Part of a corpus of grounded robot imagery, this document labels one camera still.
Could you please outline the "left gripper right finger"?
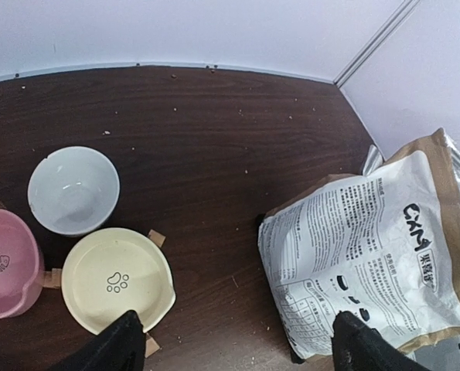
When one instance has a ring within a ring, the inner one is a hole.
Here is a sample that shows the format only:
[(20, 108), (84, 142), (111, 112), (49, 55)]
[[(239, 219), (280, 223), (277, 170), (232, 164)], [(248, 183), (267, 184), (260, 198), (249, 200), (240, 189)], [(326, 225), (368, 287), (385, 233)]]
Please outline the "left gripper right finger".
[(427, 370), (386, 342), (350, 311), (341, 311), (333, 322), (332, 357), (335, 371)]

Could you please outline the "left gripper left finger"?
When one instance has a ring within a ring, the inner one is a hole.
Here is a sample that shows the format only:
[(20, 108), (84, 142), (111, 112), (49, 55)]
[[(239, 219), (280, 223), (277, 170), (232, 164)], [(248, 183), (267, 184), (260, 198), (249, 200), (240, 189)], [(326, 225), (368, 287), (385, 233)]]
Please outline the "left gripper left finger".
[(50, 370), (143, 370), (145, 333), (134, 310), (126, 311), (86, 345)]

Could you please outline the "pet food bag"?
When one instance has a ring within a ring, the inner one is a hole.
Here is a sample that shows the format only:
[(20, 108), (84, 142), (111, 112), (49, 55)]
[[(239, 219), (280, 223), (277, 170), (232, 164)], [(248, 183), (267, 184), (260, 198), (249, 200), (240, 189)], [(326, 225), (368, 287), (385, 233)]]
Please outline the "pet food bag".
[(460, 335), (460, 151), (443, 129), (268, 212), (257, 246), (288, 341), (332, 354), (343, 311), (413, 352)]

